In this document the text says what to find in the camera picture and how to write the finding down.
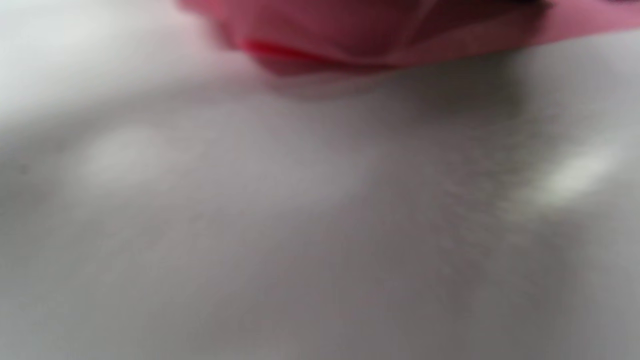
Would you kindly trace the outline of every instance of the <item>white surface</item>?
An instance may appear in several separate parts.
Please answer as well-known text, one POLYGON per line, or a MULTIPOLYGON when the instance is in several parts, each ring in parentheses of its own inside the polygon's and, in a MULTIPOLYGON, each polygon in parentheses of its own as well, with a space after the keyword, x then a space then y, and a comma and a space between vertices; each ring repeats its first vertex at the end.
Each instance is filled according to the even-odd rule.
POLYGON ((166 1, 0 3, 3 359, 640 354, 640 32, 280 77, 166 1))

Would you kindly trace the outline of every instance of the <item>pink cloth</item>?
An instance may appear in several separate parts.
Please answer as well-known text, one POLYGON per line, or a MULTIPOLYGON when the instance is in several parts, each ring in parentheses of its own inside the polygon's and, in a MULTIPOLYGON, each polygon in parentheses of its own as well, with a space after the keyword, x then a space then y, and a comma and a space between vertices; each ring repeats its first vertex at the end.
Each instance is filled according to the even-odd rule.
POLYGON ((410 66, 640 26, 633 0, 182 0, 252 53, 410 66))

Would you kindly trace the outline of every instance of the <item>pink fabric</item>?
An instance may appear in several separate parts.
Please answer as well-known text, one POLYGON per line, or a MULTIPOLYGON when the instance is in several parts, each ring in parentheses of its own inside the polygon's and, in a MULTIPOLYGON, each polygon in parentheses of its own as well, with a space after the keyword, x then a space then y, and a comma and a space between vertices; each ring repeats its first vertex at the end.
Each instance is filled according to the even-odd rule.
POLYGON ((633 0, 182 0, 249 52, 409 66, 640 26, 633 0))

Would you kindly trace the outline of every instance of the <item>gray surface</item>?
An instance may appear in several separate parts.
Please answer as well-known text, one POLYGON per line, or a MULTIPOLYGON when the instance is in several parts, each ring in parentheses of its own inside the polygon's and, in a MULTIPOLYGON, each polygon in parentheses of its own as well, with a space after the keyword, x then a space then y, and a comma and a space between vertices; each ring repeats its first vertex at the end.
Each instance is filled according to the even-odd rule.
POLYGON ((277 76, 0 4, 3 359, 631 360, 640 33, 277 76))

